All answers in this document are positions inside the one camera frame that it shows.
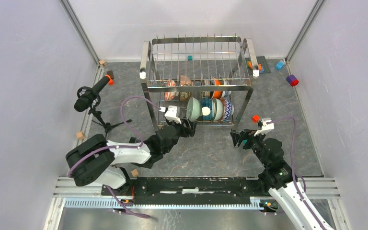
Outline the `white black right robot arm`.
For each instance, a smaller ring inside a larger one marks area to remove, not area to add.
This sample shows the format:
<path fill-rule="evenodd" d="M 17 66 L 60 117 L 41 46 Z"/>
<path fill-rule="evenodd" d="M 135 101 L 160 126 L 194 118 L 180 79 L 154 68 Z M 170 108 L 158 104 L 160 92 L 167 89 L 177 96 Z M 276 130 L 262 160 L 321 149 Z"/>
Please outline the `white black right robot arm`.
<path fill-rule="evenodd" d="M 264 166 L 258 175 L 258 191 L 274 198 L 298 230 L 332 230 L 309 200 L 292 167 L 284 160 L 282 142 L 256 135 L 257 130 L 232 131 L 233 145 L 251 150 Z"/>

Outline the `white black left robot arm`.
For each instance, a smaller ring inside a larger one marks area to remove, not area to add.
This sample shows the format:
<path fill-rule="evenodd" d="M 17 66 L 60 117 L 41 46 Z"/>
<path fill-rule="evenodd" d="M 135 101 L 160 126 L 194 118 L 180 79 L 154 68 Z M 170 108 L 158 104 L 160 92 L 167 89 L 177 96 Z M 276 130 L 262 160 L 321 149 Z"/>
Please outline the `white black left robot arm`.
<path fill-rule="evenodd" d="M 169 122 L 141 143 L 136 138 L 131 138 L 130 143 L 117 143 L 102 134 L 94 135 L 66 154 L 68 177 L 79 187 L 100 183 L 126 195 L 131 190 L 128 174 L 122 168 L 112 169 L 112 165 L 131 163 L 150 169 L 171 151 L 180 137 L 194 136 L 196 125 L 187 119 L 180 124 Z"/>

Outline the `pale green ceramic bowl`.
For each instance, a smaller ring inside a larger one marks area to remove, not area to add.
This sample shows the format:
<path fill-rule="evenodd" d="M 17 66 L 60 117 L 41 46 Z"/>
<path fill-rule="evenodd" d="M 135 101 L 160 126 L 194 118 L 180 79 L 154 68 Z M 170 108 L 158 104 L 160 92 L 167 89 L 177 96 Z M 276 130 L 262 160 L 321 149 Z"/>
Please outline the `pale green ceramic bowl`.
<path fill-rule="evenodd" d="M 202 107 L 199 100 L 191 97 L 187 104 L 186 117 L 190 121 L 196 121 L 202 115 Z"/>

